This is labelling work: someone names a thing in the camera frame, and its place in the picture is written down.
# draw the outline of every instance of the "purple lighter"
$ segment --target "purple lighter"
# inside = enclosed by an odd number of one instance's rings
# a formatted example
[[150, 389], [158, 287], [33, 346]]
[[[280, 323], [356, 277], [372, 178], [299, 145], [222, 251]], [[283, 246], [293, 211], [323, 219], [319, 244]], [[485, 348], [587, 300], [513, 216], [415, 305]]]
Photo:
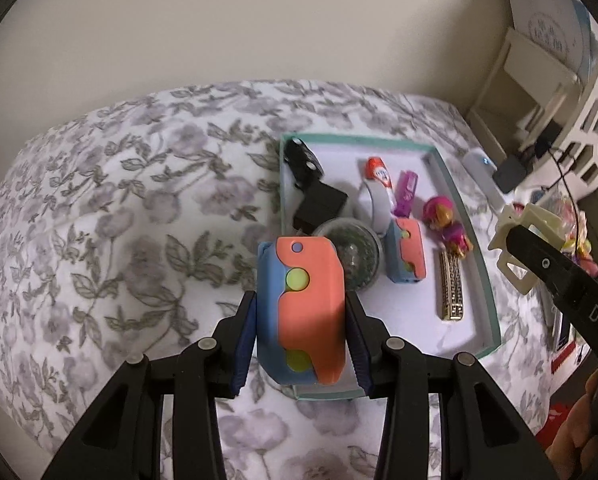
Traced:
[[394, 216], [408, 218], [412, 212], [412, 202], [417, 190], [419, 176], [414, 171], [401, 171], [395, 198], [397, 206], [394, 208]]

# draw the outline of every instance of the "yellow-green button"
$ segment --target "yellow-green button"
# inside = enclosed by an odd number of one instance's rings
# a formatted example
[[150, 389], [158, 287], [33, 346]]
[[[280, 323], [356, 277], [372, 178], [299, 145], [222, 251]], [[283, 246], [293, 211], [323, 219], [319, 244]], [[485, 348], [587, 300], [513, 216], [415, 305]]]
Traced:
[[285, 363], [288, 368], [297, 373], [305, 372], [313, 367], [310, 356], [303, 350], [286, 350]]
[[308, 283], [310, 283], [310, 277], [300, 267], [290, 269], [285, 276], [285, 284], [290, 290], [294, 290], [295, 292], [304, 290], [308, 286]]

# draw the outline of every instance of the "white plastic clip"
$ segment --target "white plastic clip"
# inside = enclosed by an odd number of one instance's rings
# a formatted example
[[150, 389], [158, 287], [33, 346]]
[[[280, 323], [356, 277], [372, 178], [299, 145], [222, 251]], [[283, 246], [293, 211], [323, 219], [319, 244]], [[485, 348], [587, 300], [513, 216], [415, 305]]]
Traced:
[[[535, 232], [535, 234], [540, 235], [541, 238], [559, 251], [563, 247], [565, 238], [561, 234], [561, 219], [555, 214], [535, 204], [528, 204], [525, 206], [524, 212], [518, 215], [514, 207], [511, 205], [505, 206], [496, 223], [496, 232], [488, 246], [488, 250], [501, 249], [502, 252], [496, 261], [496, 266], [508, 279], [508, 282], [512, 283], [512, 286], [525, 296], [539, 283], [539, 278], [533, 272], [530, 272], [518, 259], [512, 256], [508, 252], [508, 248], [506, 248], [506, 237], [510, 230], [517, 225], [522, 225]], [[519, 278], [510, 268], [510, 265], [527, 270], [525, 276]]]

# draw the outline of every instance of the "beige wall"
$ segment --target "beige wall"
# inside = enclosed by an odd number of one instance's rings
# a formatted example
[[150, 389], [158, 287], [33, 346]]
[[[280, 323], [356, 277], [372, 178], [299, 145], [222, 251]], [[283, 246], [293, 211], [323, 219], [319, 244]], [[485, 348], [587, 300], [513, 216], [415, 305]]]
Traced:
[[183, 84], [319, 78], [469, 106], [507, 0], [18, 0], [0, 25], [0, 181], [23, 143]]

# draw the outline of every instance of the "pink doll figure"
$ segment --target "pink doll figure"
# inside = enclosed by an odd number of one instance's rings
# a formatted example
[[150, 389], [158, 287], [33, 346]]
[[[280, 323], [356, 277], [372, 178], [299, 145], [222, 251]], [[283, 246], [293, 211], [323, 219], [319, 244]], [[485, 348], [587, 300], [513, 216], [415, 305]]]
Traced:
[[450, 225], [453, 218], [452, 202], [447, 196], [432, 197], [423, 206], [422, 220], [435, 231], [441, 231], [441, 229]]
[[436, 196], [423, 206], [423, 221], [435, 231], [441, 231], [445, 246], [463, 259], [472, 251], [473, 245], [468, 239], [463, 224], [454, 221], [452, 202], [447, 196]]
[[441, 231], [445, 246], [462, 260], [472, 251], [473, 245], [461, 222], [452, 222]]

